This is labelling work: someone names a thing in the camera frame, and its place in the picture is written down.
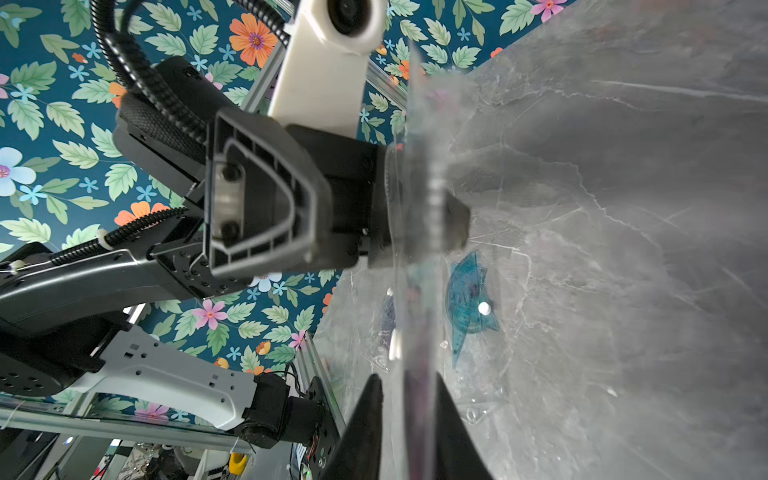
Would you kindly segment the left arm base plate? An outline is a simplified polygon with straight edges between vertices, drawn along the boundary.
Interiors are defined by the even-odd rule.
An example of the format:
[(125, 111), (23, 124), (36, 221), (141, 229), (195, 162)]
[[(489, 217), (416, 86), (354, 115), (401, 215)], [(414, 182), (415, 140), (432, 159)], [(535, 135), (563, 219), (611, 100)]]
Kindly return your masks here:
[(289, 400), (291, 412), (283, 439), (292, 445), (292, 472), (296, 479), (320, 479), (341, 441), (343, 419), (338, 405), (318, 376), (303, 397)]

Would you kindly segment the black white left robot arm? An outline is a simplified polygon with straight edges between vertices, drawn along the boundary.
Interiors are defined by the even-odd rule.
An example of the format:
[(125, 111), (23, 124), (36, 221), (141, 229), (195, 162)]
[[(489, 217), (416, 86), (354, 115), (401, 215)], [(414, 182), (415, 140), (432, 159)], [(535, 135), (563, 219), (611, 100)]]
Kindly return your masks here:
[(37, 241), (3, 260), (1, 388), (168, 400), (258, 447), (335, 448), (341, 433), (318, 379), (293, 395), (275, 373), (225, 371), (131, 325), (126, 308), (210, 299), (278, 270), (381, 265), (399, 239), (395, 202), (419, 200), (381, 146), (244, 112), (179, 57), (153, 74), (186, 99), (202, 139), (132, 88), (116, 143), (183, 204), (61, 252)]

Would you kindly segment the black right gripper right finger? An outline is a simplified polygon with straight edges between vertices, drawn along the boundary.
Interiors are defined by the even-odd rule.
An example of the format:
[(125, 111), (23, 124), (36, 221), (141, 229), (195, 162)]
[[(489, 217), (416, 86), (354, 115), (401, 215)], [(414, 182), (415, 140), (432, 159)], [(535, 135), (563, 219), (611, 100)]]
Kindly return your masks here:
[(436, 377), (435, 479), (492, 480), (440, 374)]

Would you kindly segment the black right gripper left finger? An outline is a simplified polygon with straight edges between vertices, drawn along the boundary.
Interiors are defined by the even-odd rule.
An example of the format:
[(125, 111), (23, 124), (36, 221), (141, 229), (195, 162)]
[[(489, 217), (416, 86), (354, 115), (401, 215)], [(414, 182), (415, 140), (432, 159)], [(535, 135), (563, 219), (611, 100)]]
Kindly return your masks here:
[(383, 384), (371, 374), (320, 478), (378, 480), (383, 435)]

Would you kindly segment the clear plastic ruler set pouch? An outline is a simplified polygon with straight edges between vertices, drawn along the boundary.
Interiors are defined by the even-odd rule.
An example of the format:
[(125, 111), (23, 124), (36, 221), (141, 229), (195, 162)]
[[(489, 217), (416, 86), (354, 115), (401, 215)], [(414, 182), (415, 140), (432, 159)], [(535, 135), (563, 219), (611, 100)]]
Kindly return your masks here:
[(491, 368), (463, 373), (459, 363), (466, 338), (498, 332), (500, 321), (488, 266), (468, 247), (470, 207), (450, 182), (460, 167), (449, 143), (462, 123), (461, 77), (428, 73), (415, 42), (407, 51), (405, 127), (386, 165), (396, 319), (390, 357), (405, 471), (411, 479), (487, 479), (465, 409), (491, 401)]

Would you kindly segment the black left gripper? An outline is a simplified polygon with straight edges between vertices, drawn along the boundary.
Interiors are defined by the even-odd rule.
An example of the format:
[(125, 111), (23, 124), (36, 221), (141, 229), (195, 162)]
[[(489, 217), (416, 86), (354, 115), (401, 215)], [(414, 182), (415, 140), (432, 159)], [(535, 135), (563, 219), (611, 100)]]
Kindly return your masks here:
[[(203, 238), (186, 275), (208, 270), (247, 280), (344, 269), (368, 253), (370, 236), (386, 227), (383, 147), (245, 112), (180, 57), (156, 70), (203, 122), (203, 140), (185, 134), (138, 87), (122, 97), (113, 138), (197, 219)], [(386, 266), (466, 246), (471, 209), (447, 189), (438, 216), (424, 192), (402, 181), (385, 192)]]

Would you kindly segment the teal ruler set pouch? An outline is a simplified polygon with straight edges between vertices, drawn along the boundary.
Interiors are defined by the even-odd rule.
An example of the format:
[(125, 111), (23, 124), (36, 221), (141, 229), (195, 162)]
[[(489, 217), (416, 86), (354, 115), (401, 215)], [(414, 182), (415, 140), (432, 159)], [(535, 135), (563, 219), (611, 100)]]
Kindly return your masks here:
[(484, 331), (498, 332), (499, 320), (487, 288), (488, 268), (476, 250), (470, 251), (452, 266), (444, 311), (451, 325), (450, 349), (452, 366), (458, 365), (468, 335)]

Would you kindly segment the purple protractor ruler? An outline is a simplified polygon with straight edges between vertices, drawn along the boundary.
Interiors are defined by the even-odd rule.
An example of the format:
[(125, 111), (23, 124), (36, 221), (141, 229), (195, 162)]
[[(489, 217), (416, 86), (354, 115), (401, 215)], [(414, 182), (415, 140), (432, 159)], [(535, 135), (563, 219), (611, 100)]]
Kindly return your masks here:
[(406, 275), (403, 387), (411, 479), (431, 479), (434, 475), (438, 273), (435, 263), (423, 262), (410, 266)]

